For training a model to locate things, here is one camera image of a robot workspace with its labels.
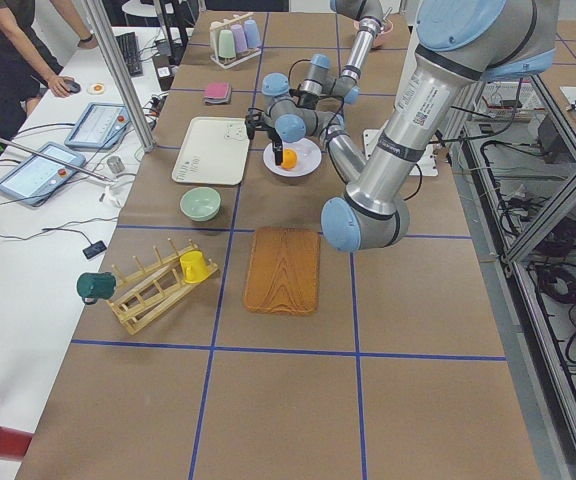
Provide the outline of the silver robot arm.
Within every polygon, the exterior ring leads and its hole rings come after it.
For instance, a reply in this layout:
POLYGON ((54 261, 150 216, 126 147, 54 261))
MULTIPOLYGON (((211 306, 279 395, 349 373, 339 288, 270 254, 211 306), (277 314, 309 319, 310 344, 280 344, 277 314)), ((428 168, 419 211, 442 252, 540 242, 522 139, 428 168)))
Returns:
POLYGON ((328 200, 321 227, 344 252, 387 247, 406 233, 409 213, 399 191, 460 91, 481 80, 523 79, 548 69, 555 54, 556 1, 424 1, 416 17, 416 69, 371 156, 346 132, 340 115, 317 110, 323 97, 349 104, 359 92, 363 64, 382 30, 378 1, 333 1, 331 9, 358 22, 347 64, 338 77, 315 55, 308 75, 291 89, 282 73, 262 82, 266 106, 251 110, 250 136, 267 132, 277 161, 283 146, 316 137, 346 186, 328 200))
POLYGON ((330 1, 330 9, 343 17, 358 22, 353 45, 346 63, 337 75, 330 73, 330 60, 324 54, 315 54, 309 60, 305 78, 296 88, 288 77, 276 72, 268 74, 262 82, 262 93, 269 99, 288 96, 297 99, 297 106, 314 110, 323 98, 342 100, 352 104, 359 95, 359 80, 363 65, 375 41, 386 28, 387 14, 380 1, 330 1))

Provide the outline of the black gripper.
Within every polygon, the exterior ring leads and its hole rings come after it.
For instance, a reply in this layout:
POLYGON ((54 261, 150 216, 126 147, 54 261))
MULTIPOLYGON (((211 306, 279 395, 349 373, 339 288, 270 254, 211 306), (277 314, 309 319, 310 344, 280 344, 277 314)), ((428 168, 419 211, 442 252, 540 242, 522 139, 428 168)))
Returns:
POLYGON ((272 155, 276 166, 281 166, 283 164, 283 148, 282 139, 275 130, 275 128, 265 122, 260 126, 260 129, 267 133, 269 139, 272 142, 272 155))

